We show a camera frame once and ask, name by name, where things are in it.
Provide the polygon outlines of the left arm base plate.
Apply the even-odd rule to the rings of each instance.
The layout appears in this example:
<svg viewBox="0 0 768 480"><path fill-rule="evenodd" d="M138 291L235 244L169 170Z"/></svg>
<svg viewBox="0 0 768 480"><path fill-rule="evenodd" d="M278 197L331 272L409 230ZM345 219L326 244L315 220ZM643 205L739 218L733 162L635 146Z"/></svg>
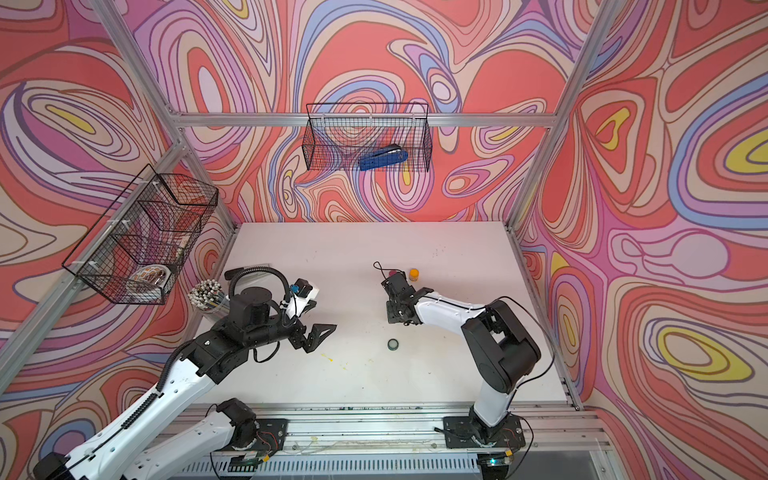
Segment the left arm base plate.
<svg viewBox="0 0 768 480"><path fill-rule="evenodd" d="M233 435L224 449L274 454L284 448L287 427L288 420L285 418L240 421L235 424Z"/></svg>

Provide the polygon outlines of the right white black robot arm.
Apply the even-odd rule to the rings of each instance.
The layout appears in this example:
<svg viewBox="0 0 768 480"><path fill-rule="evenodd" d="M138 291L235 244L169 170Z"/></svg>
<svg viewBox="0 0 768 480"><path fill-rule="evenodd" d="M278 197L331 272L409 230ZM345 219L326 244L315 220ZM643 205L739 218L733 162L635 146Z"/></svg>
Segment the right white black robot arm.
<svg viewBox="0 0 768 480"><path fill-rule="evenodd" d="M387 320L391 324L427 325L462 337L483 383L468 418L477 439L487 441L510 417L518 382L541 359L541 350L512 309L501 299L471 304L412 286L405 273L385 276Z"/></svg>

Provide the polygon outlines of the blue stapler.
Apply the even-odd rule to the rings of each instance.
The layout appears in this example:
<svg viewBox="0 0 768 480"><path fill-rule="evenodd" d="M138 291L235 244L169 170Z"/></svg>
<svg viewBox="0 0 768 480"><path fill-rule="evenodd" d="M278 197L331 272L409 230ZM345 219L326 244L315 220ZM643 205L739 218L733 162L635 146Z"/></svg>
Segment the blue stapler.
<svg viewBox="0 0 768 480"><path fill-rule="evenodd" d="M387 168L408 160L408 152L400 145L390 144L385 147L363 154L358 167L361 171Z"/></svg>

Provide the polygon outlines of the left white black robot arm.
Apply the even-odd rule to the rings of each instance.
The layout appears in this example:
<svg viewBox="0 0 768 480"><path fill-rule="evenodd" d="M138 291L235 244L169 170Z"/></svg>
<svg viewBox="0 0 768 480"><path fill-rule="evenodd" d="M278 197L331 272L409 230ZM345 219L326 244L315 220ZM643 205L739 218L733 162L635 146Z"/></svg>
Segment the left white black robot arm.
<svg viewBox="0 0 768 480"><path fill-rule="evenodd" d="M207 332L177 347L157 383L116 420L67 454L51 452L33 468L35 479L169 479L204 455L221 449L260 463L281 450L284 420L259 421L244 402L221 402L195 425L155 440L179 414L256 357L258 348L288 341L313 352L336 329L306 327L317 287L288 282L278 270L256 266L229 278L229 312Z"/></svg>

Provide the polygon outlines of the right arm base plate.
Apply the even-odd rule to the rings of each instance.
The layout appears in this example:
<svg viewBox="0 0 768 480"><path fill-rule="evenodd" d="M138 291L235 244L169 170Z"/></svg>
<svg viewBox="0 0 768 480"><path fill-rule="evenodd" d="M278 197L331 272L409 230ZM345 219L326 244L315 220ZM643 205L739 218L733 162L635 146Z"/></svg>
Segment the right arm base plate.
<svg viewBox="0 0 768 480"><path fill-rule="evenodd" d="M513 452L526 445L521 418L507 414L501 422L489 427L474 416L446 416L439 431L449 449L503 448Z"/></svg>

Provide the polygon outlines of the cup of pencils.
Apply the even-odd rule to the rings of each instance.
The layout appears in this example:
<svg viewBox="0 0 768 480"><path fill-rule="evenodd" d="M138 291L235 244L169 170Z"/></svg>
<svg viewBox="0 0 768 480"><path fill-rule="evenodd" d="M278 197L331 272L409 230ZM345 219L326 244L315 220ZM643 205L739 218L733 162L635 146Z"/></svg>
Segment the cup of pencils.
<svg viewBox="0 0 768 480"><path fill-rule="evenodd" d="M229 315L229 297L217 280L201 281L188 292L187 297L192 306L208 318L220 320Z"/></svg>

